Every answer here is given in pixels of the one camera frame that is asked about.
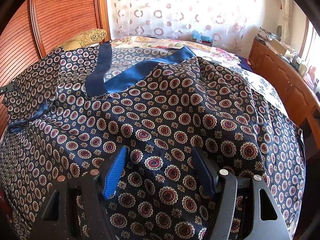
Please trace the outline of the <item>navy patterned silk garment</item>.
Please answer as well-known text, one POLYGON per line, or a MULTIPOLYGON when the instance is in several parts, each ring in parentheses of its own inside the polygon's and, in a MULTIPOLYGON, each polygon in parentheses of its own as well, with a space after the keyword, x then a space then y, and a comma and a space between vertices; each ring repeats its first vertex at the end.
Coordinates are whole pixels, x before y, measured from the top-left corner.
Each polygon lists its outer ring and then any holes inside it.
POLYGON ((5 94, 1 239, 28 239, 53 183, 99 168, 118 146, 126 164, 106 211, 117 239, 202 239, 217 201, 192 162, 198 146, 237 177, 261 176, 290 237, 305 180, 302 130, 230 67, 188 47, 52 50, 5 94))

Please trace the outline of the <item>wooden slatted wardrobe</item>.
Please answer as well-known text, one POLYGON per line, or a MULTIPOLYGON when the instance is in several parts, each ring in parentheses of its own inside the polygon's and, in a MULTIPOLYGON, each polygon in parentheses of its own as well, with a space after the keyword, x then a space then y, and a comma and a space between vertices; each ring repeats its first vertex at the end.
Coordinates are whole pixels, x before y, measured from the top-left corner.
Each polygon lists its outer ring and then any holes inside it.
POLYGON ((23 0, 1 33, 1 86, 92 28, 110 30, 106 0, 23 0))

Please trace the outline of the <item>gold embroidered pillow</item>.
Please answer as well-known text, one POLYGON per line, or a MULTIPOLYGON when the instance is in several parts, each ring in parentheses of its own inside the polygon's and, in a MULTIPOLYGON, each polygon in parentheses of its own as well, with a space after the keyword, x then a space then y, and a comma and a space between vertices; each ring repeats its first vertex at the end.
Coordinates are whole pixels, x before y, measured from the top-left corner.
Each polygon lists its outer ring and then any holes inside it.
POLYGON ((62 42, 54 47, 63 48, 65 51, 75 50, 79 48, 86 48, 91 45, 99 44, 106 37, 107 31, 105 29, 93 28, 87 31, 81 32, 74 37, 62 42))

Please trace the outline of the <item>blue floral bed sheet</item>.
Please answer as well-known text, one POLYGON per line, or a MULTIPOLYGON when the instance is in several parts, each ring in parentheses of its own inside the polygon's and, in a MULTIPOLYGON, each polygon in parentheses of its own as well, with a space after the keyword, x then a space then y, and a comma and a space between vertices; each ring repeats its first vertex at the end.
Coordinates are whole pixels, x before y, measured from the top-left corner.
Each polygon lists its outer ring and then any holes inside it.
POLYGON ((241 67, 231 67, 230 69, 240 74, 248 82, 251 89, 264 96, 264 98, 274 105, 276 109, 280 110, 281 113, 287 117, 289 116, 276 89, 265 78, 241 67))

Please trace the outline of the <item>wooden low cabinet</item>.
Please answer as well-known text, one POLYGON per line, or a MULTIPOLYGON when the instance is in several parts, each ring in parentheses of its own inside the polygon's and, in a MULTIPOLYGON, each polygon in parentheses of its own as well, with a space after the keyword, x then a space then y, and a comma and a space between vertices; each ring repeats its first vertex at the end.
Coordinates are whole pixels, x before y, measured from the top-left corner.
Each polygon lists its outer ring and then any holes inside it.
POLYGON ((311 128, 319 147, 319 101, 300 74, 257 39, 253 40, 248 60, 253 72, 276 89, 289 118, 298 126, 311 128))

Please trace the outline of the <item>pink figurine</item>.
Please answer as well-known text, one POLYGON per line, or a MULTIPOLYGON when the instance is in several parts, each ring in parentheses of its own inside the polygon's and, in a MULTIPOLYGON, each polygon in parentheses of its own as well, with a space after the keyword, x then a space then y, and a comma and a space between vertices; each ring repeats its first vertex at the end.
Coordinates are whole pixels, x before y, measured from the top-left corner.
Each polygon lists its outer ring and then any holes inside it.
POLYGON ((315 79, 316 79, 316 67, 311 66, 308 72, 304 76, 304 81, 312 90, 314 90, 314 87, 315 87, 315 79))

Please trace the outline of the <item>floral quilt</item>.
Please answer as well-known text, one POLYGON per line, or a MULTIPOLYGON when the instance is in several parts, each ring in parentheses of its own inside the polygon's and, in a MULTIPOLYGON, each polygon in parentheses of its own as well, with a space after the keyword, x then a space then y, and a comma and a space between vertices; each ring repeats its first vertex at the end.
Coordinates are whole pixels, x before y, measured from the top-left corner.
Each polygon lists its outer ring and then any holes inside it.
POLYGON ((182 49, 188 47, 196 56, 206 58, 209 61, 216 61, 223 66, 239 66, 240 59, 233 53, 229 53, 223 49, 210 47, 204 44, 191 42, 170 40, 163 38, 152 38, 144 36, 124 36, 111 41, 113 48, 165 48, 165 49, 182 49))

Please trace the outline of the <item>cardboard box on cabinet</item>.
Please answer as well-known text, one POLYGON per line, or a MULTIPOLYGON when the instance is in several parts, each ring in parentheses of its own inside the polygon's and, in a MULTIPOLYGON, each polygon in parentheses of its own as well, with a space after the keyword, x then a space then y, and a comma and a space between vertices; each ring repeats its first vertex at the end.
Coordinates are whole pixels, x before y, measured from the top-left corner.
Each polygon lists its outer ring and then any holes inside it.
POLYGON ((284 56, 287 53, 287 48, 276 39, 267 41, 266 45, 268 46, 268 48, 270 48, 272 51, 274 51, 277 54, 281 54, 284 56))

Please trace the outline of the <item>window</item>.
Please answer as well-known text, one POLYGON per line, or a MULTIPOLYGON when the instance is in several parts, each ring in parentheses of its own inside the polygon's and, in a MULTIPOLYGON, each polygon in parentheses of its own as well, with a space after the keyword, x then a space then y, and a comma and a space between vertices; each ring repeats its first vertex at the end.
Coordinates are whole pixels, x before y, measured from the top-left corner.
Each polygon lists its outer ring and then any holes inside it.
POLYGON ((306 38, 302 44, 302 61, 309 67, 316 69, 316 75, 319 75, 319 34, 311 23, 306 19, 306 38))

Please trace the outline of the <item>blue item box by curtain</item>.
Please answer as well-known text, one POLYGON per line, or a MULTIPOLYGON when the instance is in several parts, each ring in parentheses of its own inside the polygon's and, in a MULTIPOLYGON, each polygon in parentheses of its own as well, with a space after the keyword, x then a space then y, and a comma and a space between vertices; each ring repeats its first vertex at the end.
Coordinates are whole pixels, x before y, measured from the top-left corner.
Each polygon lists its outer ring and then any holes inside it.
POLYGON ((191 33, 191 41, 200 43, 200 44, 205 44, 207 46, 212 46, 213 40, 209 36, 204 36, 200 32, 193 30, 191 33))

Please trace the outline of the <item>circle patterned sheer curtain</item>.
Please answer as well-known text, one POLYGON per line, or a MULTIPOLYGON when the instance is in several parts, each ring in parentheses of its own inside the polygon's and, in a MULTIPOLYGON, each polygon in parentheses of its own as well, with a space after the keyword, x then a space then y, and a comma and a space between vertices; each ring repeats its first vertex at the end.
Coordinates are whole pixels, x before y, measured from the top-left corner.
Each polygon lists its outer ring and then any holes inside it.
POLYGON ((115 36, 191 38, 239 43, 258 25, 259 0, 107 0, 115 36))

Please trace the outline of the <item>side window curtain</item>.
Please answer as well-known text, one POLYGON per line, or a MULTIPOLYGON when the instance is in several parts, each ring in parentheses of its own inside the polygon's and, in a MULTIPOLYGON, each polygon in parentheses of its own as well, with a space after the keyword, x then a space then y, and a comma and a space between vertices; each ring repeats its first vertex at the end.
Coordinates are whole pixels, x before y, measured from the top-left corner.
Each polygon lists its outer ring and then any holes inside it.
POLYGON ((281 26, 281 41, 288 43, 290 31, 290 18, 292 13, 293 0, 280 0, 280 26, 281 26))

